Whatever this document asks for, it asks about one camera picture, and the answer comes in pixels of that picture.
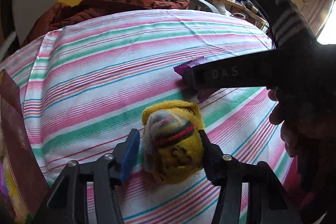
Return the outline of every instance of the hand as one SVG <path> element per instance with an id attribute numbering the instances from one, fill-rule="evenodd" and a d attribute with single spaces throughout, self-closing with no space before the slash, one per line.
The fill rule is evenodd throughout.
<path id="1" fill-rule="evenodd" d="M 268 97 L 277 101 L 275 90 L 270 90 Z M 284 120 L 283 107 L 281 103 L 278 103 L 269 116 L 269 122 L 278 125 Z M 290 157 L 295 157 L 298 154 L 300 135 L 314 139 L 336 137 L 336 115 L 321 116 L 314 120 L 303 118 L 296 121 L 285 121 L 281 126 L 280 136 L 285 142 L 285 148 Z"/>

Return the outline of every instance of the crumpled brown fabric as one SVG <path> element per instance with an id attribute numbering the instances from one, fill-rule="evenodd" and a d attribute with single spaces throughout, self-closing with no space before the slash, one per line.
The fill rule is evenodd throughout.
<path id="1" fill-rule="evenodd" d="M 35 22 L 22 47 L 47 32 L 121 12 L 149 9 L 186 9 L 188 0 L 82 0 L 76 6 L 55 3 Z"/>

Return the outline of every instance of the rust-colored jacket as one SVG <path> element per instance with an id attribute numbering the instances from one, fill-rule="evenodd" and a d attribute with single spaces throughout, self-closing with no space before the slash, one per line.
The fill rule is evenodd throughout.
<path id="1" fill-rule="evenodd" d="M 35 22 L 22 46 L 49 31 L 91 18 L 133 10 L 186 9 L 188 4 L 188 0 L 82 0 L 73 7 L 65 3 L 55 3 Z"/>

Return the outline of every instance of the striped tablecloth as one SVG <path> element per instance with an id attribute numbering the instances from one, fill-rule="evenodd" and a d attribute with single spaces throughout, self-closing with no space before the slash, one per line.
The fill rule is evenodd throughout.
<path id="1" fill-rule="evenodd" d="M 6 59 L 20 87 L 27 134 L 52 184 L 70 160 L 88 162 L 112 151 L 131 128 L 143 132 L 145 107 L 194 100 L 173 67 L 270 48 L 270 39 L 240 19 L 192 10 L 145 10 L 100 17 L 49 32 Z M 262 88 L 222 89 L 199 104 L 209 139 L 248 163 L 265 160 L 280 180 L 290 158 L 280 128 L 268 122 L 275 103 Z M 117 189 L 124 221 L 210 223 L 219 187 L 200 171 L 179 185 L 162 185 L 142 170 L 142 149 L 126 186 Z M 243 187 L 241 220 L 246 216 Z M 95 223 L 93 188 L 89 217 Z"/>

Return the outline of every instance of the purple snack packet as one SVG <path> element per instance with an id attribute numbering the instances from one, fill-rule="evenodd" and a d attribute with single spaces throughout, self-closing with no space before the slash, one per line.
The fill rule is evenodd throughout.
<path id="1" fill-rule="evenodd" d="M 174 71 L 181 75 L 183 77 L 183 74 L 188 71 L 191 70 L 191 68 L 199 65 L 199 64 L 204 64 L 204 63 L 208 63 L 210 62 L 207 58 L 205 58 L 204 56 L 200 56 L 197 57 L 195 59 L 189 60 L 185 63 L 182 63 L 176 67 L 174 67 Z M 194 88 L 193 87 L 193 83 L 186 83 L 187 86 Z M 204 102 L 206 99 L 208 99 L 211 94 L 215 93 L 217 90 L 219 89 L 202 89 L 202 90 L 197 90 L 197 99 L 200 103 Z"/>

